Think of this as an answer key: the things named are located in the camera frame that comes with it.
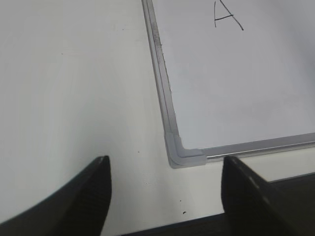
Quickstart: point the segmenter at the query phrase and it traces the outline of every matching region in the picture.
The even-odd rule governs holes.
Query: whiteboard
[[[184,148],[315,132],[315,2],[153,4]]]

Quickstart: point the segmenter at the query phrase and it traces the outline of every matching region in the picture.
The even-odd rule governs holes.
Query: black plastic object
[[[226,157],[221,198],[232,236],[314,236],[315,212]]]
[[[0,236],[99,236],[110,200],[109,157],[99,157],[55,194],[1,224]]]

